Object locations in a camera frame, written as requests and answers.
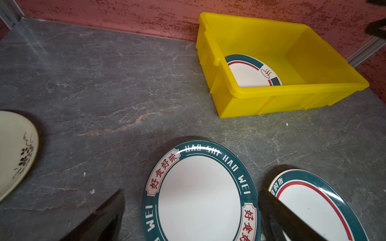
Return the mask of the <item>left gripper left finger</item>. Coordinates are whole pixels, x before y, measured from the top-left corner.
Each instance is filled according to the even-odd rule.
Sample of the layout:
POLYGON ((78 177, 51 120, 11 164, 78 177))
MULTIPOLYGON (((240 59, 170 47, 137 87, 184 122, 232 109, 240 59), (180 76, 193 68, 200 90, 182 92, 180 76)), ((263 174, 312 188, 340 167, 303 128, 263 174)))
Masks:
POLYGON ((116 241, 119 237, 124 210, 124 192, 119 189, 62 240, 116 241))

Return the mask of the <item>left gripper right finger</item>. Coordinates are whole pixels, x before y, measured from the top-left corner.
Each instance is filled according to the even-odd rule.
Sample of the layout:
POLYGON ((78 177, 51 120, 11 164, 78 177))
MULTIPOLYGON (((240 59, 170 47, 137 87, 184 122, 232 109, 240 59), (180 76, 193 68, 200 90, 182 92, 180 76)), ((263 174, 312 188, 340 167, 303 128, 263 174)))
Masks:
POLYGON ((267 241, 325 240, 266 189, 258 194, 258 207, 267 241))

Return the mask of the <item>green rim HAO WEI plate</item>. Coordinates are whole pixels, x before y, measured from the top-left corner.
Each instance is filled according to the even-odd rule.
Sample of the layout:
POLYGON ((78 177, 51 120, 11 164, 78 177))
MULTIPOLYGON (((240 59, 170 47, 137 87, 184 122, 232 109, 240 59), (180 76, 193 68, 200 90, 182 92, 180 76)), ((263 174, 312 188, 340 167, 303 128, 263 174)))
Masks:
POLYGON ((228 148, 209 140, 172 147, 151 171, 141 219, 148 241, 258 241, 253 179, 228 148))

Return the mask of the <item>cream plate black blotches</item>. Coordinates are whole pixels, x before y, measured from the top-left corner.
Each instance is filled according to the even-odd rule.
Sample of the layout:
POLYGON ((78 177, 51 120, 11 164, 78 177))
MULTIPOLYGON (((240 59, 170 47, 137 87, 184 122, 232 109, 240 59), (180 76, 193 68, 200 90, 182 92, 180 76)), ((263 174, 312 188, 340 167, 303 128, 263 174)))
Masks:
POLYGON ((26 117, 1 111, 1 200, 25 178, 39 149, 39 134, 26 117))

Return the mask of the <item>green red ring steam plate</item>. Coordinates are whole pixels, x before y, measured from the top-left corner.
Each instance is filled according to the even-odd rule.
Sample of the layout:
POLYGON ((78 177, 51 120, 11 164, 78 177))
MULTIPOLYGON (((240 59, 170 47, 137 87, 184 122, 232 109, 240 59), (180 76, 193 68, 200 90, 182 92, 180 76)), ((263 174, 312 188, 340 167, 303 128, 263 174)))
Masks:
POLYGON ((225 60, 241 88, 280 86, 278 75, 262 61, 243 54, 233 54, 225 60))

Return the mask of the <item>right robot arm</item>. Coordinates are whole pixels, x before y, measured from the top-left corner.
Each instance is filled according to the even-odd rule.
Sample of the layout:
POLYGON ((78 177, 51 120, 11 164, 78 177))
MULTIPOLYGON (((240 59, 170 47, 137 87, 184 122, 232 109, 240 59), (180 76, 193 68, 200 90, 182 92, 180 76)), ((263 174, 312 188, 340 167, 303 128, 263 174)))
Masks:
MULTIPOLYGON (((386 0, 367 0, 369 4, 377 6, 386 6, 386 0)), ((386 19, 377 20, 367 25, 365 33, 378 37, 380 39, 386 39, 386 19)))

